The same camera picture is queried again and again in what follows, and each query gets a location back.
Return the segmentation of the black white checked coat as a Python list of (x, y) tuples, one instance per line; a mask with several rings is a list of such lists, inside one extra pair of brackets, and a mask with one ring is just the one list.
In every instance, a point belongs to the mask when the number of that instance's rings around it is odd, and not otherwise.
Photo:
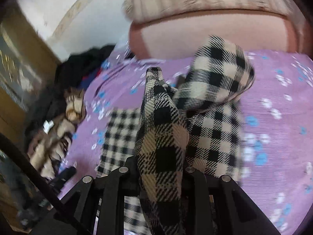
[(181, 231), (183, 168), (240, 179), (243, 116), (240, 96), (254, 68), (238, 45), (209, 36), (184, 82), (170, 86), (149, 67), (140, 108), (110, 111), (98, 175), (134, 156), (142, 196), (124, 198), (124, 229), (136, 234)]

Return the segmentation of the pink headboard cushion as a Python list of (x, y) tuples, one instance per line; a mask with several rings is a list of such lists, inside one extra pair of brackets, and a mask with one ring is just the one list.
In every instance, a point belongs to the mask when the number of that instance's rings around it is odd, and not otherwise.
[(177, 60), (195, 54), (215, 35), (243, 50), (298, 51), (298, 36), (283, 16), (252, 10), (183, 13), (130, 26), (129, 45), (139, 59)]

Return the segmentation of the black clothes pile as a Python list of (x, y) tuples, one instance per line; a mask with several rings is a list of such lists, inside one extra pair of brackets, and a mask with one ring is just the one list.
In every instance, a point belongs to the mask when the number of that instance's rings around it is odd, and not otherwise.
[(114, 48), (114, 45), (92, 48), (71, 55), (68, 60), (57, 66), (53, 83), (39, 92), (39, 96), (31, 103), (27, 112), (23, 130), (26, 143), (32, 140), (45, 121), (50, 121), (65, 112), (65, 91), (78, 88), (84, 77), (101, 67)]

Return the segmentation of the wooden wardrobe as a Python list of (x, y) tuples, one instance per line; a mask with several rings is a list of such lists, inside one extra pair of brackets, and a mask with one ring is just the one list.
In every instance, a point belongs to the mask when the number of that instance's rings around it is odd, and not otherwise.
[(1, 134), (23, 154), (29, 109), (58, 63), (18, 2), (1, 9)]

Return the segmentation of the purple floral bed sheet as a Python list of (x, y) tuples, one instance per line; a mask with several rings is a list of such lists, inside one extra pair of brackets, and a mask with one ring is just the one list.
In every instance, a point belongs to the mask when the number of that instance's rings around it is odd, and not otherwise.
[[(293, 234), (312, 205), (312, 60), (305, 54), (251, 50), (255, 82), (240, 99), (244, 114), (241, 186), (281, 234)], [(112, 108), (141, 105), (145, 74), (161, 67), (175, 85), (191, 58), (126, 60), (105, 69), (85, 93), (86, 118), (62, 167), (75, 165), (66, 194), (83, 176), (96, 176)]]

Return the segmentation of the beige brown patterned garment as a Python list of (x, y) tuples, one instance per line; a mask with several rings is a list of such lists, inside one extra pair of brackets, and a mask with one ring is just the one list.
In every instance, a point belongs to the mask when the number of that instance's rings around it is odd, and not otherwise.
[(24, 129), (24, 150), (46, 180), (59, 173), (78, 125), (86, 116), (83, 89), (49, 85), (31, 106)]

